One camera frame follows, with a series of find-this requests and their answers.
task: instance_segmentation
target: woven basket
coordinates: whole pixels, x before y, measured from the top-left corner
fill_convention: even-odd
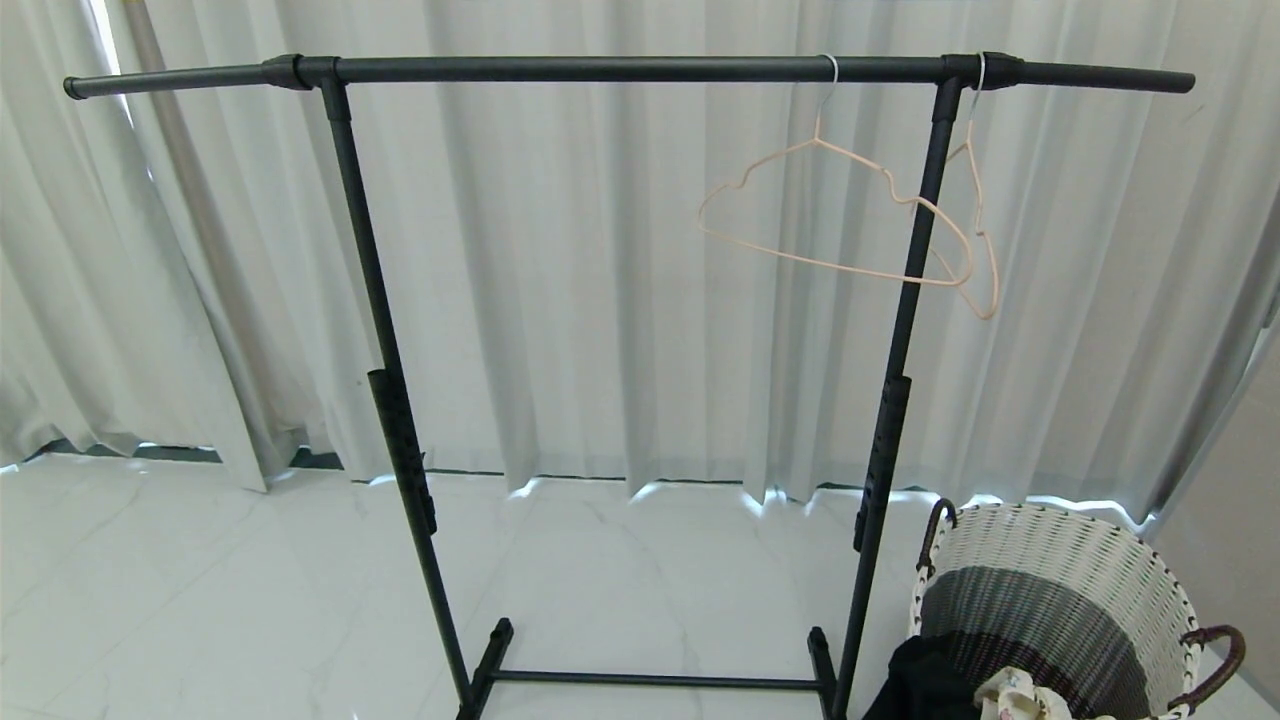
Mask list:
[[[947,635],[952,665],[974,685],[1006,666],[1025,670],[1074,717],[1188,717],[1244,660],[1239,630],[1201,628],[1149,546],[1078,512],[956,511],[940,500],[916,570],[913,635]],[[1217,638],[1230,638],[1230,652],[1197,685],[1201,651]]]

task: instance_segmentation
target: floor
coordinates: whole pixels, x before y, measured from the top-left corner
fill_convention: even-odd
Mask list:
[[[453,717],[393,483],[300,470],[269,496],[209,464],[44,456],[0,475],[5,720]],[[809,678],[844,637],[858,496],[763,507],[736,487],[431,482],[472,665],[500,616],[507,667]],[[891,509],[859,717],[904,639],[931,500]],[[499,684],[485,717],[803,719],[808,693]],[[1239,680],[1197,717],[1280,717]]]

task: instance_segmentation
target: black horizontal bar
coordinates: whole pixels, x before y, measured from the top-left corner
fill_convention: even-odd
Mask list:
[[[657,685],[668,688],[730,688],[760,691],[820,689],[818,680],[788,680],[774,678],[704,678],[691,675],[630,675],[616,673],[554,673],[538,670],[494,670],[494,680],[521,683],[581,683],[591,685]]]
[[[1149,92],[1187,92],[1196,83],[1189,73],[1025,63],[1001,53],[987,53],[986,87],[1019,83],[1106,87]],[[940,83],[978,81],[977,55],[938,58],[837,58],[841,82]],[[82,100],[97,95],[156,92],[198,87],[279,85],[306,90],[337,76],[342,82],[827,82],[831,60],[824,56],[781,58],[302,58],[283,55],[257,65],[228,65],[67,78],[67,95]]]

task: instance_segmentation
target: basket handle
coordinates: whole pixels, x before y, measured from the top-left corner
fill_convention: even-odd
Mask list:
[[[1201,628],[1198,630],[1192,630],[1183,635],[1183,644],[1198,644],[1203,647],[1206,643],[1220,639],[1230,638],[1231,647],[1226,651],[1226,657],[1222,659],[1222,666],[1213,670],[1213,674],[1204,679],[1194,691],[1178,696],[1172,702],[1169,703],[1169,708],[1172,710],[1179,705],[1190,706],[1192,712],[1199,707],[1202,702],[1213,697],[1213,693],[1222,689],[1222,685],[1235,675],[1235,671],[1240,669],[1240,664],[1244,662],[1244,634],[1240,630],[1230,625],[1216,625],[1213,628]]]
[[[933,536],[938,532],[943,510],[950,515],[951,527],[956,527],[956,506],[945,497],[938,498],[933,503],[933,512],[929,514],[929,524],[924,528],[924,546],[920,548],[920,559],[915,562],[915,571],[919,573],[922,568],[928,568],[931,578],[933,577],[933,559],[929,557],[929,548],[933,547]]]

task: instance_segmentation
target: clothes rack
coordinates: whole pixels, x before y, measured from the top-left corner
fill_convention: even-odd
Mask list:
[[[942,55],[938,58],[836,58],[840,82],[920,83],[936,86],[932,129],[920,179],[920,197],[937,202],[942,173],[964,88],[982,91],[1016,85],[1092,87],[1147,92],[1188,92],[1196,83],[1189,73],[1138,68],[1030,63],[1004,53],[980,55]],[[280,55],[251,65],[229,65],[161,70],[123,76],[76,78],[63,82],[63,90],[76,100],[132,92],[165,92],[207,87],[270,85],[310,91],[320,88],[333,132],[334,150],[346,191],[347,209],[364,273],[365,291],[372,309],[374,328],[381,351],[383,368],[369,373],[383,436],[399,487],[419,561],[426,580],[431,610],[439,626],[444,656],[458,696],[458,720],[479,720],[494,683],[589,683],[658,685],[682,688],[732,688],[804,691],[818,693],[823,720],[844,720],[847,714],[858,651],[861,644],[867,607],[870,600],[876,560],[879,553],[884,514],[888,509],[893,468],[906,418],[911,380],[904,372],[915,322],[920,286],[904,282],[890,342],[884,384],[876,420],[876,434],[868,461],[861,507],[854,532],[859,552],[858,574],[850,605],[838,673],[831,661],[822,628],[809,632],[813,679],[714,678],[687,675],[644,675],[614,673],[553,673],[508,670],[502,667],[515,628],[502,618],[489,637],[480,664],[467,674],[457,628],[440,575],[431,536],[435,534],[435,506],[426,483],[426,469],[417,443],[413,411],[410,405],[401,364],[392,309],[387,297],[378,245],[365,197],[365,184],[356,154],[347,85],[385,82],[817,82],[832,79],[831,59],[823,55],[801,58],[337,58]],[[916,208],[908,249],[908,277],[924,273],[933,214]]]

